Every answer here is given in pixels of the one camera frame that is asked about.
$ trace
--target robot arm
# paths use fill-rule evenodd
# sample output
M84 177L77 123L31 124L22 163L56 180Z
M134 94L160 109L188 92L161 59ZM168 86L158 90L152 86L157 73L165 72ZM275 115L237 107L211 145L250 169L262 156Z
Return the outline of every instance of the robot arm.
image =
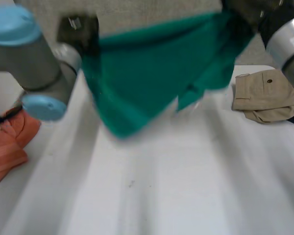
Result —
M294 0L222 0L261 34L266 51L294 87Z
M11 73L24 89L23 108L34 118L56 121L66 112L81 56L98 36L98 22L81 20L77 25L62 19L60 43L52 52L31 13L15 5L0 7L0 71Z

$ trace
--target green cloth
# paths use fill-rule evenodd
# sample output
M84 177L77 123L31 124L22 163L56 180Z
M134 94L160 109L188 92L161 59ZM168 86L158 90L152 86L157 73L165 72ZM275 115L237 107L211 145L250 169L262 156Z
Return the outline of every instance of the green cloth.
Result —
M139 131L176 97L178 110L228 86L253 34L237 35L229 12L199 15L99 39L82 68L98 113L117 137Z

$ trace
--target black cable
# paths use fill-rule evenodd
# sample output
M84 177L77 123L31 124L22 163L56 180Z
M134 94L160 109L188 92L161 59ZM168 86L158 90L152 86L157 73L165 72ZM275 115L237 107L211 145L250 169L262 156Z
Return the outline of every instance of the black cable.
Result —
M22 108L21 105L10 109L8 112L6 112L6 114L4 116L0 116L0 124L4 123L9 118L12 118L12 117L16 116L22 109L23 108Z

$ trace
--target khaki pants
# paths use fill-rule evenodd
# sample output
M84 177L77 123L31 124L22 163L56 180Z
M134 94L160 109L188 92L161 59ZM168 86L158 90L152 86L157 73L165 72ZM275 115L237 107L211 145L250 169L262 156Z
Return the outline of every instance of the khaki pants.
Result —
M280 70L267 70L236 78L233 110L260 123L294 117L294 88Z

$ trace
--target white surface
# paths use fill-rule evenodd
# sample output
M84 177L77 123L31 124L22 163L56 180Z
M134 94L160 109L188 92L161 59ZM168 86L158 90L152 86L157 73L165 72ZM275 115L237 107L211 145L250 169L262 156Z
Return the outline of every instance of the white surface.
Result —
M230 86L120 142L84 86L0 183L0 235L294 235L293 124L231 111Z

